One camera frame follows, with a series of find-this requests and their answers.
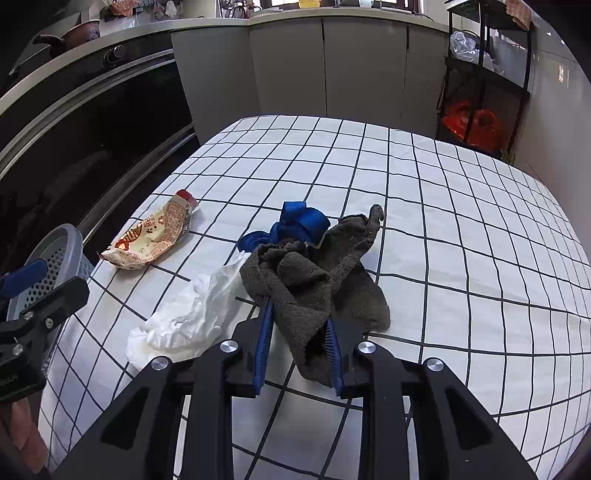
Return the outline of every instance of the blue strap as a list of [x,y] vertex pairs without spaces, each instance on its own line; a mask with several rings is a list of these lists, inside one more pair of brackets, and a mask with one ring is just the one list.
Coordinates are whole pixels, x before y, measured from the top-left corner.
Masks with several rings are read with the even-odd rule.
[[318,245],[329,227],[328,218],[321,211],[306,207],[305,202],[284,202],[279,221],[273,224],[269,233],[247,233],[236,246],[241,252],[254,252],[258,245],[278,244],[284,238]]

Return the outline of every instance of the gray towel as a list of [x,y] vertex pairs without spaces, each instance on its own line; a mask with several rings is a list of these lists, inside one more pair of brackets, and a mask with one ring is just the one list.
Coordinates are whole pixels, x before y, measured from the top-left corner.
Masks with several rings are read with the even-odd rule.
[[240,270],[248,294],[274,304],[273,319],[290,347],[302,377],[330,386],[324,325],[334,305],[353,318],[361,332],[386,330],[390,311],[384,294],[360,259],[374,244],[384,211],[374,205],[350,215],[326,232],[319,249],[285,239],[260,245]]

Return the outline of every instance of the gray plastic basket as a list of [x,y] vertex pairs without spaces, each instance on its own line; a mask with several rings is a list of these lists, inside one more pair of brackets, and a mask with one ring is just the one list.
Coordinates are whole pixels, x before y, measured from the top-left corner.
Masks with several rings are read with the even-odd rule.
[[[18,297],[11,299],[8,304],[7,320],[16,320],[25,308],[71,278],[80,277],[87,280],[93,266],[82,253],[82,247],[82,234],[69,223],[64,223],[49,232],[35,247],[26,262],[29,264],[42,258],[47,263],[47,275]],[[60,330],[56,329],[48,336],[49,348],[43,369],[47,368],[47,361],[51,358]]]

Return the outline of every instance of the oven knob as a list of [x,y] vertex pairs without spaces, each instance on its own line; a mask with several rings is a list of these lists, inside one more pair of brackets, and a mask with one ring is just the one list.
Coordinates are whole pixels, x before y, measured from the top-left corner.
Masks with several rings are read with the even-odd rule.
[[126,54],[125,46],[117,45],[116,47],[110,48],[105,53],[105,64],[115,65],[118,61],[122,60]]

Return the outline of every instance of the checkered tablecloth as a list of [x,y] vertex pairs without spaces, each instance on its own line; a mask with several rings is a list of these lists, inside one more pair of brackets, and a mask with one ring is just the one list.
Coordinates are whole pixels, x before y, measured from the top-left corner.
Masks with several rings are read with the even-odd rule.
[[[201,200],[191,232],[144,271],[100,262],[87,306],[63,330],[41,404],[51,468],[137,373],[125,357],[128,332],[196,273],[228,262],[243,234],[268,231],[286,200],[305,200],[333,223],[382,205],[384,228],[363,264],[384,291],[392,323],[370,340],[410,361],[444,360],[540,479],[556,474],[580,442],[591,421],[590,269],[540,182],[404,131],[262,116],[199,148],[123,230],[178,189]],[[243,292],[222,336],[257,311]],[[234,399],[232,418],[236,479],[357,478],[360,401],[304,380],[278,330],[260,397]],[[408,437],[416,478],[412,420]]]

